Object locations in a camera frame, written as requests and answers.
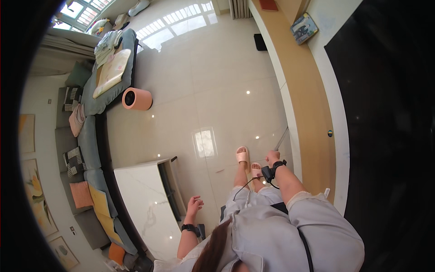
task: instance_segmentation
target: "black panel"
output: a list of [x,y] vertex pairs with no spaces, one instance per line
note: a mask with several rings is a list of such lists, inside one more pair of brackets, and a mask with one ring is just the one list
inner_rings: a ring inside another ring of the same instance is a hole
[[365,244],[362,271],[416,271],[432,259],[434,57],[424,6],[365,0],[325,46],[348,124],[345,218]]

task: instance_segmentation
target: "window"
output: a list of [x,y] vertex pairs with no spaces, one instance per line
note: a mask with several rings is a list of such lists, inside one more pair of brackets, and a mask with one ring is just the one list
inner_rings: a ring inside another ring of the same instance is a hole
[[111,1],[114,0],[75,0],[60,11],[63,14],[60,20],[64,23],[56,25],[55,28],[85,32]]

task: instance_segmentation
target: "book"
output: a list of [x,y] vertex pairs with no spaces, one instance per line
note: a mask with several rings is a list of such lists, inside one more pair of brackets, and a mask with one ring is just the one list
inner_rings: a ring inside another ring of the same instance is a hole
[[311,36],[316,34],[319,29],[311,19],[308,13],[304,13],[299,19],[297,19],[293,25],[290,27],[290,31],[293,34],[296,42],[298,44],[304,43]]
[[260,0],[261,10],[278,11],[274,0]]

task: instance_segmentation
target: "picture frame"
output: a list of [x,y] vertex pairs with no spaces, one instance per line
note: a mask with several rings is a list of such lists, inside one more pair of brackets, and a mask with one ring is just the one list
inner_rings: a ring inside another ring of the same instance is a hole
[[20,114],[18,122],[18,143],[20,153],[35,152],[35,115]]
[[21,161],[21,174],[27,199],[42,233],[48,236],[59,231],[42,190],[36,159]]
[[80,263],[62,236],[49,241],[48,244],[66,270],[70,270]]

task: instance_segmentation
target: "woman's arm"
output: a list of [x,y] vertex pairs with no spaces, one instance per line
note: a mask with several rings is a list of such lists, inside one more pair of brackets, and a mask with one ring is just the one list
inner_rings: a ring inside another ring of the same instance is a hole
[[[184,219],[184,224],[195,224],[196,214],[199,210],[202,209],[202,205],[204,202],[200,200],[201,196],[196,195],[192,196],[189,200],[189,204],[187,205],[187,213],[186,218]],[[177,258],[182,259],[186,257],[186,255],[198,245],[198,238],[196,237],[195,232],[190,232],[188,230],[183,230],[181,232],[180,244],[178,246]]]
[[[278,151],[270,150],[266,156],[266,161],[269,167],[272,168],[276,161],[279,161],[280,153]],[[278,167],[275,172],[275,179],[278,182],[281,191],[282,200],[285,204],[300,191],[307,191],[299,179],[287,167]]]

